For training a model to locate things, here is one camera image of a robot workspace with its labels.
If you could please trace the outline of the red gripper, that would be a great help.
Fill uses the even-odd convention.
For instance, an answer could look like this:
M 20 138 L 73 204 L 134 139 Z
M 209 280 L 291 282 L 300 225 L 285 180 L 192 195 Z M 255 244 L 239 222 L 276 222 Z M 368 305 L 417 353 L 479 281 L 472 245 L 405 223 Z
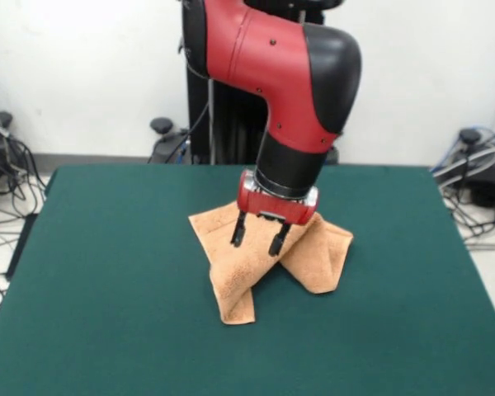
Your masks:
M 244 170 L 240 177 L 237 204 L 240 209 L 230 243 L 240 247 L 245 235 L 247 213 L 266 216 L 284 222 L 269 247 L 269 255 L 279 255 L 291 225 L 305 225 L 318 208 L 318 188 L 313 186 L 305 198 L 284 199 L 264 191 L 256 182 L 254 172 Z

